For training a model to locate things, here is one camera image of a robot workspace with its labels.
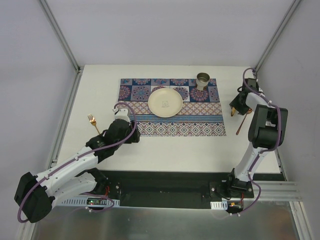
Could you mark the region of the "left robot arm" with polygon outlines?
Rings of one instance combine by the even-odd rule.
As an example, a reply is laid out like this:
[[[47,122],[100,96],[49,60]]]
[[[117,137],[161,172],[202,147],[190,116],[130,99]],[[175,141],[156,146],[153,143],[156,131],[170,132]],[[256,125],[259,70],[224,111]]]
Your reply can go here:
[[[19,206],[17,220],[39,222],[58,204],[77,195],[109,200],[111,188],[107,177],[96,166],[111,157],[122,144],[139,140],[137,120],[116,119],[65,162],[36,175],[25,173],[14,195]]]

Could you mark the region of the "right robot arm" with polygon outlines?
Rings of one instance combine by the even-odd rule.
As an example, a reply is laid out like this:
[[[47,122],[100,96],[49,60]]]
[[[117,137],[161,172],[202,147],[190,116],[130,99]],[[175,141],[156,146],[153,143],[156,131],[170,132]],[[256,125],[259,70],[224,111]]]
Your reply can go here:
[[[267,100],[254,78],[244,79],[241,91],[229,105],[240,115],[246,115],[249,110],[253,112],[248,129],[248,148],[225,184],[226,194],[234,198],[252,187],[259,164],[283,143],[289,112]]]

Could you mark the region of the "metal cup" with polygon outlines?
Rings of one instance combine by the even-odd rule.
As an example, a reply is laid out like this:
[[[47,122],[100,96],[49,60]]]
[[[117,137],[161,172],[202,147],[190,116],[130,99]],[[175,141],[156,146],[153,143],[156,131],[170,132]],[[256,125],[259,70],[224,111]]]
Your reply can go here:
[[[210,76],[205,72],[200,72],[196,76],[196,88],[199,91],[204,91],[208,86]]]

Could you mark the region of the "cream plate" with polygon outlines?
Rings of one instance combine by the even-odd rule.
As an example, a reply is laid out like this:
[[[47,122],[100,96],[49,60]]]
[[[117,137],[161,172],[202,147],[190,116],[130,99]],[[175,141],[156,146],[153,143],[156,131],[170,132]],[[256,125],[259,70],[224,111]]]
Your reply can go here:
[[[148,108],[160,118],[170,118],[177,115],[183,106],[182,96],[171,88],[160,88],[148,98]]]

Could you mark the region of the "patterned cloth placemat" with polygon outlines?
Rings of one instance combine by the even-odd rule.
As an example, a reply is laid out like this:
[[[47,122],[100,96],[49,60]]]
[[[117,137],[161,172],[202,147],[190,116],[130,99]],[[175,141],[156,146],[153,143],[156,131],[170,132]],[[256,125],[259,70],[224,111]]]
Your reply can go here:
[[[170,88],[181,95],[181,110],[174,116],[156,116],[148,107],[149,96]],[[122,78],[118,102],[120,108],[130,106],[131,120],[148,137],[210,137],[225,136],[226,129],[217,81],[211,78],[205,90],[198,90],[194,78]]]

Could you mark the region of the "gold knife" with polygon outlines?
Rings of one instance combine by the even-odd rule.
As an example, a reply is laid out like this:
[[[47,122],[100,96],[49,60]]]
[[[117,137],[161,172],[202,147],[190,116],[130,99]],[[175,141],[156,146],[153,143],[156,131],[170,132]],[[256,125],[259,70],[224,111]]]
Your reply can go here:
[[[236,113],[236,109],[232,107],[230,116],[233,117]]]

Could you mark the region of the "copper spoon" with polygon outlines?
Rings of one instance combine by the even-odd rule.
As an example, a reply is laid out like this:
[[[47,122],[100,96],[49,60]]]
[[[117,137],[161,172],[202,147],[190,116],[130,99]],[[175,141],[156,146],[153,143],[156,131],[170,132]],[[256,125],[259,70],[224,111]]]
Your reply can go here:
[[[237,136],[239,135],[239,133],[240,133],[242,127],[243,127],[243,124],[244,124],[247,116],[248,116],[249,114],[251,114],[251,113],[252,113],[252,109],[250,108],[250,109],[247,111],[247,113],[244,115],[243,120],[242,120],[241,124],[239,125],[239,127],[238,127],[238,129],[237,129],[237,131],[236,131],[236,133],[235,133]]]

